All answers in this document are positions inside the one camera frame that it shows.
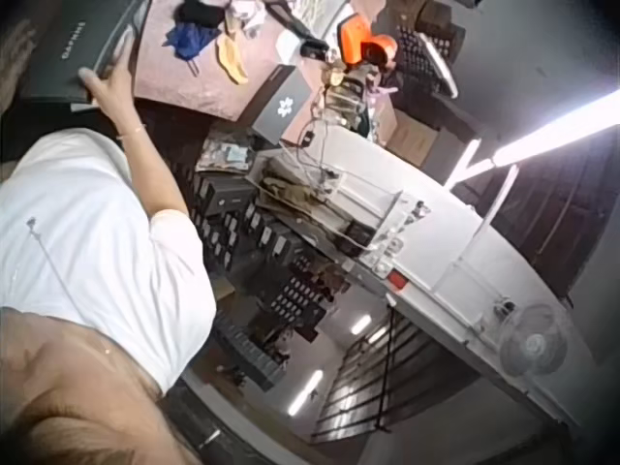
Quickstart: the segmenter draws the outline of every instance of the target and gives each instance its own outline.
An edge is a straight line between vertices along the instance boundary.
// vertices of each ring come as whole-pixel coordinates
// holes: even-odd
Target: bracelet
[[[136,129],[134,129],[132,132],[130,132],[128,134],[119,134],[118,136],[116,136],[116,138],[118,140],[123,140],[125,138],[128,138],[129,136],[133,136],[133,135],[139,133],[140,131],[143,131],[145,127],[146,127],[145,124],[141,124]]]

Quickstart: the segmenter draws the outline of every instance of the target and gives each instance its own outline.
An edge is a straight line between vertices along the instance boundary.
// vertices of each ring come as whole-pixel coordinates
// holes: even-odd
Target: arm
[[[132,183],[149,218],[167,209],[188,214],[176,181],[152,140],[144,131],[134,106],[129,58],[134,40],[128,39],[107,80],[91,70],[80,69],[79,77],[104,114],[112,121],[123,142]]]

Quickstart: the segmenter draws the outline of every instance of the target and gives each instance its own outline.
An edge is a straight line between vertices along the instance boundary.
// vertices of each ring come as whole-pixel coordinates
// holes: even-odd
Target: blue cloth
[[[193,22],[177,22],[166,34],[164,47],[173,46],[176,56],[185,61],[197,57],[203,48],[220,35],[219,29],[209,29]]]

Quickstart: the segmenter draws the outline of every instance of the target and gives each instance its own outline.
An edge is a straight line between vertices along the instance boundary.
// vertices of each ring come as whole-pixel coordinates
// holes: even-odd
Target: hand
[[[111,119],[120,134],[134,131],[140,124],[132,94],[132,75],[129,72],[129,59],[134,46],[134,36],[128,36],[123,44],[121,55],[109,77],[99,79],[97,74],[87,68],[80,68],[79,77],[94,97],[102,112]]]

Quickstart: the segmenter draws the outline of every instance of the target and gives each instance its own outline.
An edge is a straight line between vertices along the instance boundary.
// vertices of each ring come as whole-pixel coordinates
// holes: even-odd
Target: orange device
[[[392,37],[373,36],[370,24],[359,14],[338,25],[338,42],[342,61],[350,67],[365,61],[384,68],[394,60],[398,49]]]

